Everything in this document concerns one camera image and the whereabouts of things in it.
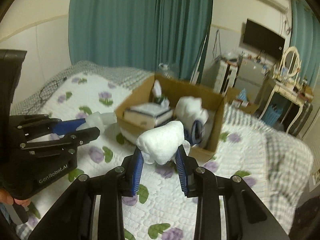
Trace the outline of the person left hand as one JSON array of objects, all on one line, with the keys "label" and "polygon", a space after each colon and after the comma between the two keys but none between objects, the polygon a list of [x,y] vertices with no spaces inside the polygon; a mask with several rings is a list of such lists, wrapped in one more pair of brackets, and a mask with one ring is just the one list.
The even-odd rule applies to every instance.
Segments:
[{"label": "person left hand", "polygon": [[23,207],[27,207],[30,203],[31,200],[17,200],[12,198],[12,196],[5,190],[5,189],[0,189],[0,202],[5,203],[8,205],[12,205],[14,203],[21,205]]}]

